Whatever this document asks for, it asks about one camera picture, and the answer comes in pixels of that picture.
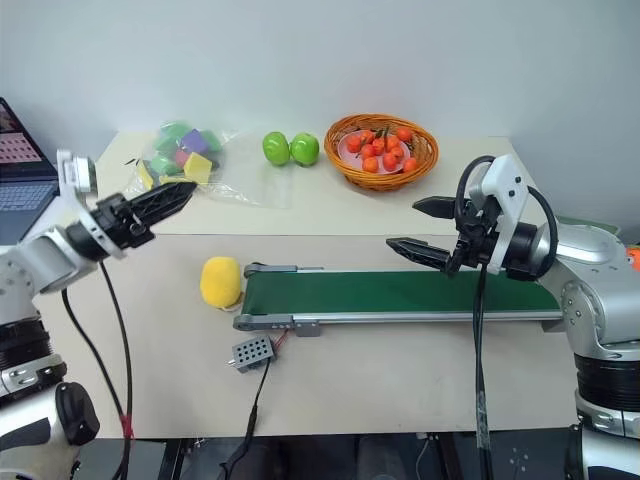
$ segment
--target yellow sponge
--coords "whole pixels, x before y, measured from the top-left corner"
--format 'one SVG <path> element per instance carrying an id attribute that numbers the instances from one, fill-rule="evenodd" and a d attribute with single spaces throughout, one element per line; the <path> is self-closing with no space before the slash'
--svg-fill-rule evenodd
<path id="1" fill-rule="evenodd" d="M 184 164 L 184 176 L 199 184 L 208 183 L 212 167 L 213 164 L 209 159 L 192 153 Z"/>
<path id="2" fill-rule="evenodd" d="M 170 177 L 169 175 L 160 175 L 158 177 L 158 181 L 160 182 L 160 185 L 165 185 L 167 183 L 190 182 L 191 180 L 183 177 Z"/>
<path id="3" fill-rule="evenodd" d="M 142 180 L 142 185 L 144 185 L 145 190 L 151 190 L 153 187 L 153 178 L 151 178 L 151 175 L 144 166 L 144 162 L 139 161 L 136 169 L 138 170 L 138 177 Z"/>
<path id="4" fill-rule="evenodd" d="M 227 308 L 240 298 L 240 265 L 231 257 L 213 257 L 202 267 L 200 293 L 209 305 Z"/>

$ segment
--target plastic bag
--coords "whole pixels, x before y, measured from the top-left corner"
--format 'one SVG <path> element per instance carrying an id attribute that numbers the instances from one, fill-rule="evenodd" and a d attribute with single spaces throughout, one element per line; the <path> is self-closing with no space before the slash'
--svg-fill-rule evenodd
<path id="1" fill-rule="evenodd" d="M 164 125 L 136 162 L 125 192 L 138 195 L 168 182 L 195 181 L 199 194 L 259 207 L 289 208 L 291 168 L 275 167 L 256 132 L 196 130 L 185 122 Z"/>

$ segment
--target green apple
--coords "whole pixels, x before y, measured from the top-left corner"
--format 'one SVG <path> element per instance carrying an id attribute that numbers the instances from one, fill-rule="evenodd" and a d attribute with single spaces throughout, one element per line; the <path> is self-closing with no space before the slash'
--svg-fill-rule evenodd
<path id="1" fill-rule="evenodd" d="M 291 156 L 303 167 L 310 167 L 316 163 L 319 152 L 318 139 L 310 133 L 299 133 L 291 141 Z"/>
<path id="2" fill-rule="evenodd" d="M 287 163 L 291 157 L 287 137 L 280 132 L 271 132 L 264 137 L 262 151 L 267 160 L 278 166 Z"/>

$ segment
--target woven basket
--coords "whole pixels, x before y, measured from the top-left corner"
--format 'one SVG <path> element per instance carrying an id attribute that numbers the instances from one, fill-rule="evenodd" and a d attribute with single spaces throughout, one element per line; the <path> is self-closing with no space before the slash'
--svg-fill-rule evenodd
<path id="1" fill-rule="evenodd" d="M 340 159 L 338 143 L 346 134 L 362 129 L 380 130 L 386 127 L 389 127 L 390 134 L 394 134 L 398 127 L 407 127 L 413 131 L 411 149 L 413 151 L 412 155 L 418 162 L 418 168 L 414 171 L 380 175 L 357 170 Z M 329 160 L 344 174 L 349 182 L 358 187 L 380 192 L 389 192 L 404 187 L 429 173 L 438 161 L 438 144 L 429 132 L 415 123 L 379 113 L 352 115 L 331 125 L 324 137 L 324 150 Z"/>

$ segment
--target conveyor belt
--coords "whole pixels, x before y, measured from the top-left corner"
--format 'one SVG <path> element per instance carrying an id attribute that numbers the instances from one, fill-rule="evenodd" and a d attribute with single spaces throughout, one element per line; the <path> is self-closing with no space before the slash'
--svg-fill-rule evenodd
<path id="1" fill-rule="evenodd" d="M 261 271 L 281 268 L 283 271 Z M 434 271 L 332 272 L 254 267 L 248 276 L 241 330 L 311 327 L 327 323 L 460 321 L 471 319 L 478 272 L 448 278 Z M 487 320 L 561 318 L 555 299 L 534 283 L 489 276 Z"/>

